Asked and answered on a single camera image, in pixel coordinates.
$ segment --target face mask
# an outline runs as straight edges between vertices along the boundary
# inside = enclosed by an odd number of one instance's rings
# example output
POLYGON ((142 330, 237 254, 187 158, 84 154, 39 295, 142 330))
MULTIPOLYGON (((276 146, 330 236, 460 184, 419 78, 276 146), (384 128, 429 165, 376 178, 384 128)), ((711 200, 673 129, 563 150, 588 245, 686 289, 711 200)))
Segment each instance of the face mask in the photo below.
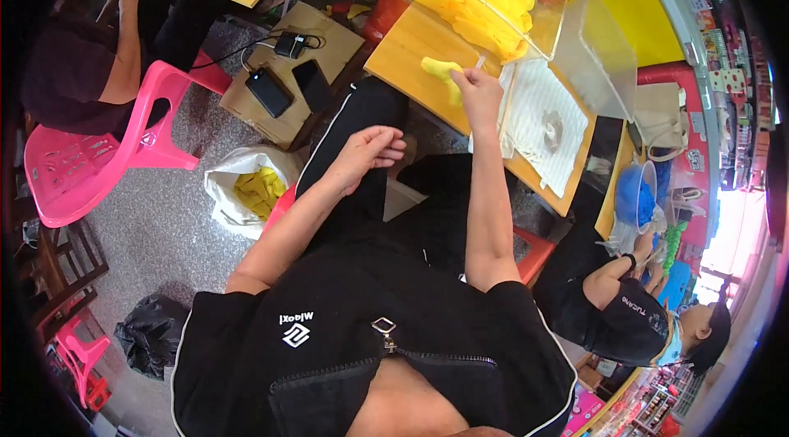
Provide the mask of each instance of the face mask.
POLYGON ((655 361, 657 367, 663 367, 678 362, 683 352, 683 336, 682 328, 679 326, 679 316, 670 313, 670 317, 671 322, 674 324, 674 329, 672 330, 671 339, 668 341, 666 350, 660 355, 660 358, 655 361))

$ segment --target tiled floor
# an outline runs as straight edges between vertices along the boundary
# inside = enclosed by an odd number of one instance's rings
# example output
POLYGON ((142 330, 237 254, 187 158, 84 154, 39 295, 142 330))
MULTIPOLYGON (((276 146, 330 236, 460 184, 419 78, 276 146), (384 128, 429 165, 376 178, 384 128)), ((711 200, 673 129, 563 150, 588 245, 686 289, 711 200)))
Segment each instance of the tiled floor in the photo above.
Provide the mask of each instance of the tiled floor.
MULTIPOLYGON (((216 24, 204 48, 209 55, 221 56, 257 35, 216 24)), ((222 62, 232 74, 238 65, 237 56, 222 62)), ((262 138, 218 103, 218 95, 193 85, 175 118, 175 143, 201 154, 194 171, 129 169, 87 217, 111 267, 99 281, 99 297, 91 307, 101 330, 113 338, 98 366, 113 389, 106 413, 139 435, 177 435, 170 411, 171 369, 159 382, 127 368, 112 335, 115 324, 148 294, 165 294, 190 306, 197 291, 221 292, 227 275, 251 245, 212 221, 213 201, 203 191, 203 172, 235 147, 262 138)), ((412 110, 408 126, 418 138, 418 155, 465 151, 465 138, 433 125, 420 111, 412 110)), ((512 207, 516 225, 547 235, 552 217, 527 194, 526 186, 521 184, 512 207)))

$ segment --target person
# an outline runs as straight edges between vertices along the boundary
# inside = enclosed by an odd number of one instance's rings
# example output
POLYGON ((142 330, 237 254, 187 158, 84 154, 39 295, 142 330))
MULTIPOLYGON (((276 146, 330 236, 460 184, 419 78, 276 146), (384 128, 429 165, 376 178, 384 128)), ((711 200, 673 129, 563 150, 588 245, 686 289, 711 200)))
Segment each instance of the person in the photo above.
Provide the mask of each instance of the person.
POLYGON ((577 375, 519 281, 502 89, 453 77, 474 154, 402 168, 427 199, 382 222, 408 98, 368 77, 225 294, 195 295, 172 381, 182 435, 561 434, 577 375))
MULTIPOLYGON (((273 1, 261 5, 271 7, 273 1)), ((28 57, 22 104, 45 127, 112 133, 120 141, 153 61, 190 71, 215 19, 238 9, 243 7, 229 0, 106 0, 96 21, 54 14, 28 57)), ((166 99, 156 99, 147 127, 169 109, 166 99)))
POLYGON ((705 373, 723 353, 731 316, 723 302, 697 304, 682 314, 656 300, 665 278, 647 288, 624 278, 646 262, 654 234, 640 235, 632 254, 611 259, 594 228, 602 195, 581 184, 577 223, 556 246, 534 285, 534 300, 551 331, 586 351, 630 367, 692 363, 705 373))

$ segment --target black wristband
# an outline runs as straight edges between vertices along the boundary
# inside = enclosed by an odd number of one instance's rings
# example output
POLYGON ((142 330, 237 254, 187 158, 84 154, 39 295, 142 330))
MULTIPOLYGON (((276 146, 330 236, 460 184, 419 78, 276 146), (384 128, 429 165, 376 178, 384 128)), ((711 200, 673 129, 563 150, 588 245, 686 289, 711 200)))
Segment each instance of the black wristband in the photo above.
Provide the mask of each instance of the black wristband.
POLYGON ((633 254, 630 254, 630 253, 622 254, 622 257, 629 257, 630 258, 630 269, 628 269, 627 272, 629 273, 629 272, 633 271, 636 268, 636 265, 637 265, 636 258, 633 257, 633 254))

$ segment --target zipper pull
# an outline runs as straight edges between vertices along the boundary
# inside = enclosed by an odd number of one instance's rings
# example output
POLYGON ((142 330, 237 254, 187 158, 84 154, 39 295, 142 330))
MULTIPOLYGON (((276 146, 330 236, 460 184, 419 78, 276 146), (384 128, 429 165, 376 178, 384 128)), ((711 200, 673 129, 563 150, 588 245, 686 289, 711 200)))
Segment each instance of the zipper pull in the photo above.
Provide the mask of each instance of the zipper pull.
POLYGON ((389 333, 397 327, 397 324, 386 317, 379 317, 377 320, 371 322, 370 325, 383 335, 383 349, 386 350, 387 353, 394 353, 395 350, 397 350, 397 345, 394 343, 395 341, 391 338, 389 333))

